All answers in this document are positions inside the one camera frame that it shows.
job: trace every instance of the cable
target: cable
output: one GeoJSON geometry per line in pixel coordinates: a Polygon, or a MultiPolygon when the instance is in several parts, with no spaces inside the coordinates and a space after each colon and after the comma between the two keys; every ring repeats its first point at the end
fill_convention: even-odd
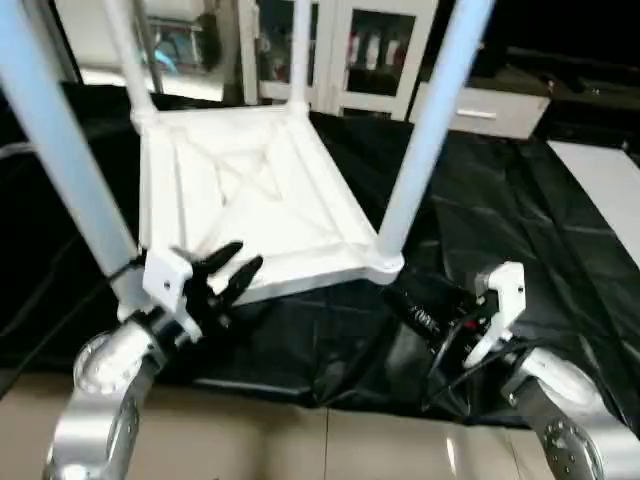
{"type": "MultiPolygon", "coordinates": [[[[431,408],[433,402],[435,400],[437,400],[440,396],[442,396],[445,392],[451,392],[454,388],[456,388],[460,384],[464,383],[467,379],[469,379],[470,377],[475,375],[477,372],[479,372],[483,368],[487,367],[488,365],[496,362],[497,360],[501,360],[506,355],[509,355],[509,354],[512,354],[512,353],[516,353],[516,352],[519,352],[519,351],[522,351],[522,350],[533,350],[534,348],[544,348],[544,347],[554,348],[556,350],[563,350],[563,351],[566,351],[566,352],[570,352],[569,349],[564,348],[562,346],[559,346],[557,344],[554,344],[554,343],[549,342],[548,340],[544,340],[544,339],[527,340],[527,341],[523,341],[523,342],[520,342],[520,343],[515,343],[513,345],[507,345],[507,346],[503,347],[502,349],[500,349],[499,351],[487,355],[484,358],[484,360],[480,361],[479,363],[477,363],[473,367],[467,369],[462,374],[460,374],[456,379],[450,381],[449,383],[444,385],[442,388],[436,390],[435,393],[430,395],[426,399],[426,401],[423,402],[423,404],[421,406],[421,411],[422,412],[427,411],[429,408],[431,408]]],[[[586,368],[584,368],[584,366],[577,365],[577,367],[581,368],[583,371],[585,371],[585,373],[594,382],[596,388],[600,392],[600,395],[603,397],[603,399],[609,400],[609,403],[611,403],[613,409],[615,410],[615,412],[616,412],[616,414],[618,416],[618,419],[626,427],[628,427],[629,429],[631,429],[633,431],[632,423],[629,421],[628,416],[625,415],[624,409],[622,408],[622,405],[620,404],[620,402],[618,401],[616,396],[613,394],[613,391],[611,390],[609,385],[604,381],[604,379],[602,378],[600,373],[597,371],[597,369],[594,369],[596,371],[595,371],[595,373],[593,373],[593,372],[589,372],[588,371],[588,370],[591,370],[591,369],[586,369],[586,368]]]]}
{"type": "Polygon", "coordinates": [[[31,292],[29,298],[26,302],[22,304],[22,306],[18,309],[16,314],[9,320],[2,330],[0,330],[0,341],[4,340],[6,337],[15,332],[18,328],[20,328],[30,317],[34,308],[38,305],[40,299],[47,293],[49,287],[53,284],[56,274],[60,268],[60,263],[65,258],[67,253],[70,251],[71,247],[75,245],[78,241],[79,235],[75,235],[71,237],[69,241],[67,241],[60,250],[55,254],[53,260],[51,260],[51,268],[45,275],[45,277],[40,281],[40,283],[36,286],[36,288],[31,292]]]}
{"type": "Polygon", "coordinates": [[[120,278],[124,273],[126,273],[129,269],[134,268],[140,265],[141,259],[144,256],[138,256],[135,259],[128,262],[126,265],[123,265],[114,273],[106,277],[103,281],[100,281],[89,291],[87,295],[85,295],[80,301],[78,301],[73,308],[63,316],[59,322],[57,322],[45,335],[42,339],[36,344],[35,347],[27,353],[27,355],[22,359],[20,364],[11,372],[9,377],[3,382],[2,386],[0,386],[0,400],[2,400],[7,393],[13,388],[16,384],[24,370],[27,366],[38,356],[38,354],[48,345],[48,343],[55,337],[63,327],[65,327],[73,318],[78,315],[95,297],[97,297],[103,290],[108,288],[111,283],[118,278],[120,278]]]}
{"type": "Polygon", "coordinates": [[[423,402],[421,410],[423,412],[427,411],[431,407],[432,403],[436,399],[438,399],[443,393],[453,390],[454,388],[456,388],[458,385],[465,382],[469,377],[471,377],[478,371],[482,370],[483,368],[494,363],[497,360],[501,360],[506,355],[509,355],[510,353],[516,353],[521,350],[528,350],[528,349],[533,349],[538,347],[557,347],[557,345],[552,345],[548,340],[528,340],[528,341],[516,343],[513,345],[507,345],[497,352],[490,353],[482,361],[478,362],[473,367],[461,373],[456,379],[450,381],[442,388],[436,390],[435,393],[430,395],[429,398],[427,398],[426,401],[423,402]]]}
{"type": "Polygon", "coordinates": [[[470,320],[473,320],[474,318],[476,318],[476,312],[468,313],[454,320],[455,325],[451,329],[449,329],[449,332],[447,333],[447,336],[445,337],[444,342],[442,342],[442,345],[440,346],[438,353],[433,359],[433,362],[431,362],[431,366],[427,371],[426,380],[429,380],[433,376],[433,373],[436,371],[436,369],[440,366],[440,364],[442,363],[442,360],[444,359],[444,356],[449,351],[449,348],[451,348],[451,345],[457,338],[458,334],[462,331],[462,327],[464,327],[464,325],[467,322],[469,322],[470,320]]]}

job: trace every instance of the glass cabinet door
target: glass cabinet door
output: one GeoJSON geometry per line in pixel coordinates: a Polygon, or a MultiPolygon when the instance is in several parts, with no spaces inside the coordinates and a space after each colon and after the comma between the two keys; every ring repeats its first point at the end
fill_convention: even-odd
{"type": "MultiPolygon", "coordinates": [[[[291,39],[293,37],[293,2],[260,0],[258,38],[258,78],[260,82],[289,83],[291,75],[291,39]]],[[[307,84],[313,85],[318,4],[311,6],[311,39],[307,84]]]]}
{"type": "Polygon", "coordinates": [[[368,110],[403,120],[437,2],[347,0],[339,5],[346,11],[336,16],[330,111],[368,110]]]}
{"type": "MultiPolygon", "coordinates": [[[[293,0],[239,0],[245,101],[269,103],[289,97],[293,0]],[[251,2],[252,12],[246,7],[251,2]]],[[[307,99],[318,109],[317,89],[326,84],[335,0],[313,0],[307,99]]]]}

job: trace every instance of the white surface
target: white surface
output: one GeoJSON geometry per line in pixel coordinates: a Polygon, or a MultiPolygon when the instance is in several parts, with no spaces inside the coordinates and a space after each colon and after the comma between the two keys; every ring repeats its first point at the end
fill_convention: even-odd
{"type": "Polygon", "coordinates": [[[508,340],[511,336],[509,327],[527,306],[521,263],[503,263],[489,274],[486,286],[488,290],[498,292],[498,312],[491,317],[489,329],[467,356],[464,368],[471,368],[484,359],[503,335],[507,334],[508,340]]]}
{"type": "Polygon", "coordinates": [[[142,244],[198,256],[245,244],[215,291],[257,253],[265,262],[243,302],[362,276],[388,282],[402,266],[376,256],[375,231],[306,116],[285,106],[164,112],[141,133],[142,244]]]}
{"type": "Polygon", "coordinates": [[[622,151],[549,142],[640,267],[640,170],[622,151]]]}
{"type": "Polygon", "coordinates": [[[393,257],[404,247],[492,8],[493,0],[456,2],[431,76],[432,88],[421,102],[422,111],[382,220],[376,245],[383,256],[393,257]]]}
{"type": "MultiPolygon", "coordinates": [[[[416,122],[429,84],[418,87],[410,121],[416,122]]],[[[464,88],[458,95],[451,130],[510,138],[529,138],[549,105],[546,97],[464,88]]]]}
{"type": "MultiPolygon", "coordinates": [[[[100,269],[114,273],[137,255],[135,244],[20,0],[0,2],[0,84],[100,269]]],[[[112,284],[125,307],[148,301],[140,280],[131,271],[112,284]]]]}
{"type": "Polygon", "coordinates": [[[422,57],[435,16],[437,0],[344,0],[338,2],[334,16],[335,27],[332,36],[330,78],[328,93],[321,99],[323,111],[339,114],[343,108],[357,108],[368,111],[387,112],[394,120],[404,120],[409,108],[411,93],[422,64],[422,57]],[[372,97],[361,92],[345,90],[344,77],[347,70],[351,23],[354,10],[378,11],[381,13],[409,15],[415,17],[411,39],[407,49],[402,75],[396,95],[387,97],[387,104],[370,102],[372,97]]]}
{"type": "MultiPolygon", "coordinates": [[[[87,85],[126,86],[127,82],[121,73],[108,70],[81,68],[82,79],[87,85]]],[[[199,98],[221,102],[224,95],[224,74],[219,72],[213,76],[187,76],[163,72],[162,86],[167,95],[181,95],[188,98],[199,98]]],[[[149,72],[144,72],[144,84],[147,90],[153,90],[153,82],[149,72]]]]}
{"type": "Polygon", "coordinates": [[[183,297],[184,284],[193,276],[191,264],[168,248],[147,252],[142,286],[165,310],[175,313],[183,297]]]}
{"type": "Polygon", "coordinates": [[[97,68],[119,65],[100,0],[56,0],[60,20],[78,64],[97,68]]]}

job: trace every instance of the tile floor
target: tile floor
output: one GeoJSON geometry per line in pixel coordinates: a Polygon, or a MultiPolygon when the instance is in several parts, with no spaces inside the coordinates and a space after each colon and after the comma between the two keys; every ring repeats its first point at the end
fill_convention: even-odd
{"type": "MultiPolygon", "coordinates": [[[[0,403],[0,480],[40,478],[70,378],[27,375],[0,403]]],[[[305,410],[156,388],[130,480],[552,480],[531,432],[305,410]]]]}

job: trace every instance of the black tarp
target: black tarp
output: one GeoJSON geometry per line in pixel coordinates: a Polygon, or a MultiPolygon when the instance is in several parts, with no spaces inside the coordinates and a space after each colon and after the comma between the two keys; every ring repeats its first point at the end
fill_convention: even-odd
{"type": "MultiPolygon", "coordinates": [[[[124,90],[69,86],[65,91],[137,232],[139,140],[124,90]]],[[[159,108],[216,106],[169,96],[155,101],[159,108]]],[[[377,228],[412,126],[315,113],[311,119],[377,228]]],[[[6,104],[0,123],[0,145],[24,140],[6,104]]],[[[43,286],[29,321],[10,335],[0,333],[0,360],[9,366],[101,275],[33,155],[0,162],[0,196],[0,332],[43,286]]],[[[587,337],[610,388],[628,415],[638,418],[640,272],[544,142],[450,133],[404,253],[399,282],[425,303],[441,300],[443,277],[464,284],[469,273],[487,265],[523,262],[527,310],[516,333],[557,342],[575,358],[582,352],[579,336],[587,337]]],[[[33,368],[70,372],[83,342],[117,325],[115,307],[111,292],[99,296],[33,368]]],[[[450,418],[439,407],[420,412],[427,349],[390,314],[376,285],[355,281],[238,313],[251,319],[246,329],[232,341],[213,338],[187,352],[165,381],[309,407],[450,418]]],[[[481,401],[473,415],[456,420],[519,423],[497,395],[491,374],[474,385],[481,401]]]]}

